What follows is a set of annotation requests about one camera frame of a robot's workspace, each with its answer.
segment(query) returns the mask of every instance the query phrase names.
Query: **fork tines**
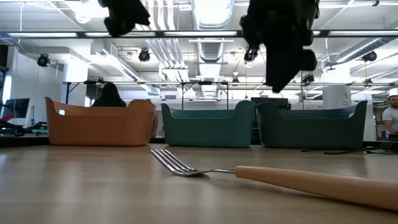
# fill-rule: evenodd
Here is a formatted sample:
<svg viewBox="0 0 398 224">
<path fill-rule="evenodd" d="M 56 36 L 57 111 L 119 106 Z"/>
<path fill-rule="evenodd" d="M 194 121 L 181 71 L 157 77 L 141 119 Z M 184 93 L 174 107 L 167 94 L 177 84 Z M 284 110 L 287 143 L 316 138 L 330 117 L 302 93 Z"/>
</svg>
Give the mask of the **fork tines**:
<svg viewBox="0 0 398 224">
<path fill-rule="evenodd" d="M 173 154 L 167 150 L 151 150 L 152 155 L 164 166 L 166 169 L 177 175 L 187 175 L 194 169 L 185 165 Z"/>
</svg>

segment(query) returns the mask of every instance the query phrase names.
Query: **monitor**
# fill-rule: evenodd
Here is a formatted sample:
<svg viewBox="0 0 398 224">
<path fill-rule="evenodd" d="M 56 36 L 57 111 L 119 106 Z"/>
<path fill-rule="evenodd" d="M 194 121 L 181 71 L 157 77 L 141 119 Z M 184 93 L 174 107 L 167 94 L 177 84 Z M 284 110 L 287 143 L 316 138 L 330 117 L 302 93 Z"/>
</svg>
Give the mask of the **monitor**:
<svg viewBox="0 0 398 224">
<path fill-rule="evenodd" d="M 10 99 L 4 104 L 2 117 L 13 115 L 14 118 L 26 118 L 29 107 L 29 98 Z"/>
</svg>

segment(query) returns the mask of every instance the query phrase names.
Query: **window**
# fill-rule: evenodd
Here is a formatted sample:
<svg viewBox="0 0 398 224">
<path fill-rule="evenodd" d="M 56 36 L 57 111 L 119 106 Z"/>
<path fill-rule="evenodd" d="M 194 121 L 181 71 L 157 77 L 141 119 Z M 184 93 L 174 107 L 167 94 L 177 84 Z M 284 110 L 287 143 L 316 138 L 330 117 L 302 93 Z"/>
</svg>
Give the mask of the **window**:
<svg viewBox="0 0 398 224">
<path fill-rule="evenodd" d="M 86 96 L 85 98 L 85 107 L 91 107 L 91 99 Z"/>
<path fill-rule="evenodd" d="M 6 103 L 7 100 L 11 97 L 11 84 L 12 84 L 12 77 L 10 75 L 6 76 L 4 80 L 4 88 L 2 91 L 2 102 Z"/>
</svg>

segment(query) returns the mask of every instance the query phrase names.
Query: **table surface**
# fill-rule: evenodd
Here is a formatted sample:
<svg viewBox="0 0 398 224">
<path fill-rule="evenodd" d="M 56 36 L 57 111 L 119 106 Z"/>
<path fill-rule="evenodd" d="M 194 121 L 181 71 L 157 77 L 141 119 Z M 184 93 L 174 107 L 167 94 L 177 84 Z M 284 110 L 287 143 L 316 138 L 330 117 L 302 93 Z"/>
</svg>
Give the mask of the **table surface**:
<svg viewBox="0 0 398 224">
<path fill-rule="evenodd" d="M 162 144 L 1 149 L 0 223 L 398 223 L 394 212 L 231 174 L 175 176 L 149 152 L 164 148 L 197 169 L 264 166 L 398 181 L 395 155 Z"/>
</svg>

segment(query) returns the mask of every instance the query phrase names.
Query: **man in white shirt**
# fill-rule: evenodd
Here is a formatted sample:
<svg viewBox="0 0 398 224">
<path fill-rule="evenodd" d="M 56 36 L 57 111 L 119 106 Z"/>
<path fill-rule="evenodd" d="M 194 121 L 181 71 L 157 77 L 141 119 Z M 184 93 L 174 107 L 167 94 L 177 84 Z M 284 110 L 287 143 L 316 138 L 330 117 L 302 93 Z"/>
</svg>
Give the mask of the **man in white shirt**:
<svg viewBox="0 0 398 224">
<path fill-rule="evenodd" d="M 398 134 L 398 95 L 388 98 L 390 107 L 388 107 L 382 116 L 384 125 L 386 126 L 386 134 Z"/>
</svg>

